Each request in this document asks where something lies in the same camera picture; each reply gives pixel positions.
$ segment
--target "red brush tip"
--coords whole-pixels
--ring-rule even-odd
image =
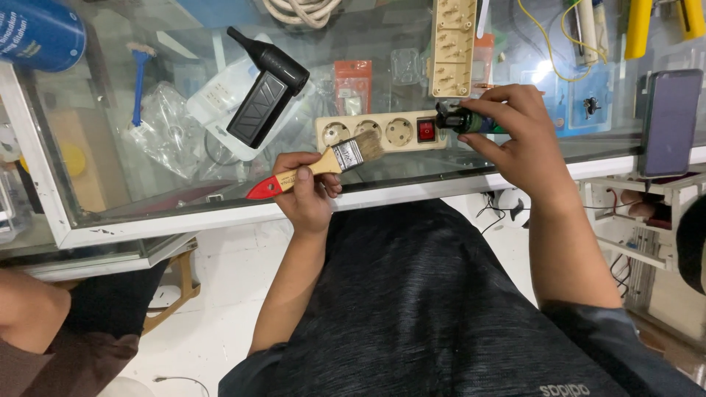
[[[282,193],[282,187],[280,186],[280,182],[277,181],[277,176],[273,175],[255,185],[255,187],[248,192],[245,198],[251,200],[263,200],[277,196],[280,193]]]

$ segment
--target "black pants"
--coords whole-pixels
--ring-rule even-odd
[[[165,259],[149,269],[83,281],[71,290],[71,309],[62,328],[74,333],[108,333],[116,339],[140,335],[168,264]]]

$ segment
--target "red switch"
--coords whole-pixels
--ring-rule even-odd
[[[428,120],[417,121],[417,142],[434,142],[436,134],[434,123]]]

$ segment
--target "phone screen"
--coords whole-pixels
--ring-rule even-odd
[[[680,175],[688,170],[702,78],[703,72],[697,69],[653,76],[647,142],[643,144],[644,177]]]

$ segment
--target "beige power strip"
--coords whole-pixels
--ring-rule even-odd
[[[329,146],[374,130],[385,152],[443,149],[448,142],[446,131],[434,126],[434,117],[436,110],[319,117],[315,122],[316,146],[323,152]]]
[[[429,95],[467,97],[471,92],[475,23],[476,0],[434,0]]]

